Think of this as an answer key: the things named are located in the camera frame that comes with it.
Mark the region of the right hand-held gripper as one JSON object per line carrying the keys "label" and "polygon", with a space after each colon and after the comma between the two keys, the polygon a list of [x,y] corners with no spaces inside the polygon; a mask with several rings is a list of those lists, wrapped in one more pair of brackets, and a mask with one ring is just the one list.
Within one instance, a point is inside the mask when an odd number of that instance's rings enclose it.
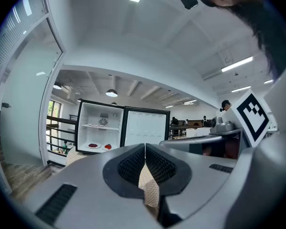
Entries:
{"label": "right hand-held gripper", "polygon": [[[286,70],[265,101],[276,118],[278,131],[265,137],[268,120],[261,108],[248,99],[238,106],[250,130],[259,136],[250,161],[237,163],[229,177],[236,197],[225,219],[225,229],[286,229]],[[165,140],[160,146],[188,153],[203,153],[221,146],[222,136]]]}

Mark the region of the frosted glass door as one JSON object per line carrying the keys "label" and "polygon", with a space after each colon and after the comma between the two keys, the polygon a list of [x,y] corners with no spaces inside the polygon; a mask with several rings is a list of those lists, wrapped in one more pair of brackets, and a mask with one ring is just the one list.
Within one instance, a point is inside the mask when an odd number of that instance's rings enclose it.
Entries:
{"label": "frosted glass door", "polygon": [[61,55],[48,20],[37,25],[19,45],[9,64],[0,114],[6,163],[41,166],[39,116],[49,76]]}

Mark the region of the black mini fridge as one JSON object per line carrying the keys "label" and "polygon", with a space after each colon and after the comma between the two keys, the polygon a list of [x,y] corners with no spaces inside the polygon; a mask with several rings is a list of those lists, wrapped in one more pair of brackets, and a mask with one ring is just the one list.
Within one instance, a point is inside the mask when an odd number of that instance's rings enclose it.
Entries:
{"label": "black mini fridge", "polygon": [[[99,125],[99,120],[108,118],[107,127],[119,131],[82,127],[82,124]],[[115,145],[117,149],[135,144],[159,144],[169,136],[170,111],[118,106],[82,100],[79,106],[75,129],[75,148],[83,154],[98,154],[106,151],[101,147],[89,149],[89,143]]]}

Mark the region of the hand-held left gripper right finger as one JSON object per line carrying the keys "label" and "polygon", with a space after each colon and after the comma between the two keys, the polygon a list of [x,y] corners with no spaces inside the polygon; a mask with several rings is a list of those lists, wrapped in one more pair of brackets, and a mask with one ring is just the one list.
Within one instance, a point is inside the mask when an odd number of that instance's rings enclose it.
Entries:
{"label": "hand-held left gripper right finger", "polygon": [[146,144],[145,164],[153,177],[145,202],[158,204],[157,221],[171,227],[201,209],[222,187],[236,160]]}

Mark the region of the black railing with wooden handrail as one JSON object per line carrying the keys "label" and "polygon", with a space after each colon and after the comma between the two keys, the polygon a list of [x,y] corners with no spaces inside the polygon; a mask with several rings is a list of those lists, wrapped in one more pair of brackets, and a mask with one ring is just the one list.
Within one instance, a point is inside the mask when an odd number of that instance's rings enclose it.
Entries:
{"label": "black railing with wooden handrail", "polygon": [[46,141],[47,150],[52,154],[56,154],[56,155],[66,157],[67,155],[64,155],[61,153],[61,149],[62,149],[62,146],[64,144],[64,141],[67,141],[68,152],[73,147],[75,147],[75,125],[76,125],[76,121],[70,120],[70,119],[63,119],[63,118],[54,118],[54,117],[50,117],[50,116],[47,116],[47,119],[51,119],[51,120],[55,120],[55,121],[59,122],[59,129],[57,129],[59,131],[59,137],[57,139],[59,139],[59,141],[60,141],[60,144],[58,145],[58,148],[59,148],[58,153],[49,150],[48,147],[51,144],[47,143],[47,141]]}

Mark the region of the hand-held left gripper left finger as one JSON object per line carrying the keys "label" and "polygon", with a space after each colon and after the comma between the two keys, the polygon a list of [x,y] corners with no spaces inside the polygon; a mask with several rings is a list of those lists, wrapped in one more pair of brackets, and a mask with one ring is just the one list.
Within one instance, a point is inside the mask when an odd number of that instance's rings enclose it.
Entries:
{"label": "hand-held left gripper left finger", "polygon": [[25,207],[53,229],[162,229],[138,187],[144,144],[91,155],[37,185]]}

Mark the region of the large window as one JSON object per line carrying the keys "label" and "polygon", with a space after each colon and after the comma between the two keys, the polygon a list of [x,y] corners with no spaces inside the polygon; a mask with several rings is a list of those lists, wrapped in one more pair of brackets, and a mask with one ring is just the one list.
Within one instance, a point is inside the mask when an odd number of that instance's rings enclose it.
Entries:
{"label": "large window", "polygon": [[[61,103],[56,101],[50,100],[48,106],[48,114],[47,116],[59,118],[60,117],[60,110],[61,110]],[[47,119],[46,121],[47,128],[46,128],[46,141],[50,143],[48,149],[53,152],[59,152],[58,145],[60,144],[59,139],[59,122],[51,119]]]}

